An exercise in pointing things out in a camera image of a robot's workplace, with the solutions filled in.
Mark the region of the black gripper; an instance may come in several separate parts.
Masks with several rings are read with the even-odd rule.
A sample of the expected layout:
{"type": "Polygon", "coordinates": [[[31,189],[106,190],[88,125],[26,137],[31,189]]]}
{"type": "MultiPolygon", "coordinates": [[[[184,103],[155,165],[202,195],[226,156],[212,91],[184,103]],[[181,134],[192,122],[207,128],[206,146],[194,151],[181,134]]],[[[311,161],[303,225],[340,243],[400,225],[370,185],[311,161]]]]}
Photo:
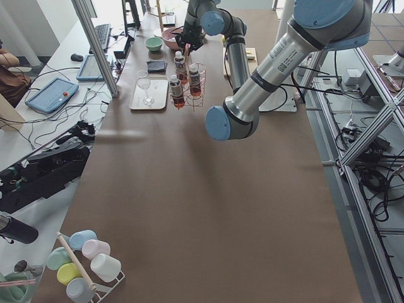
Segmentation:
{"type": "Polygon", "coordinates": [[[175,33],[175,41],[182,51],[186,47],[188,47],[189,52],[198,50],[204,45],[204,39],[205,32],[202,27],[192,27],[175,33]]]}

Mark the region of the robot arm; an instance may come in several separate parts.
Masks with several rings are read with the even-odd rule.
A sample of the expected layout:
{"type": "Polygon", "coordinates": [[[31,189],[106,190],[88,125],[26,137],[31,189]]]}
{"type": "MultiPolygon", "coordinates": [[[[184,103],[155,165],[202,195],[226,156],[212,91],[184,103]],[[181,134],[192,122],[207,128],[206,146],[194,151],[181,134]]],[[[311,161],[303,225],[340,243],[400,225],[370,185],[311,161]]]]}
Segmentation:
{"type": "Polygon", "coordinates": [[[230,67],[232,90],[236,92],[249,78],[245,35],[247,27],[238,17],[218,8],[219,1],[189,1],[182,32],[177,34],[177,45],[196,51],[203,46],[202,33],[209,36],[223,35],[230,67]]]}
{"type": "Polygon", "coordinates": [[[283,37],[246,82],[206,113],[205,128],[217,141],[239,140],[255,132],[259,106],[310,53],[341,51],[369,41],[372,1],[295,1],[283,37]]]}

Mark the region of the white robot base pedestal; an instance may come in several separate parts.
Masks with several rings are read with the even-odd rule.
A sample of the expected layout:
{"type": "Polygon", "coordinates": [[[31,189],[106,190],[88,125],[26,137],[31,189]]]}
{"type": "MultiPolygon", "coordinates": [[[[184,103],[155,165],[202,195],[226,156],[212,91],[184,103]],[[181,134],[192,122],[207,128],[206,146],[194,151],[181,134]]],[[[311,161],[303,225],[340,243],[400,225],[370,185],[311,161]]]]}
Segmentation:
{"type": "Polygon", "coordinates": [[[260,106],[260,112],[296,112],[295,101],[296,89],[290,82],[282,85],[277,91],[272,93],[260,106]]]}

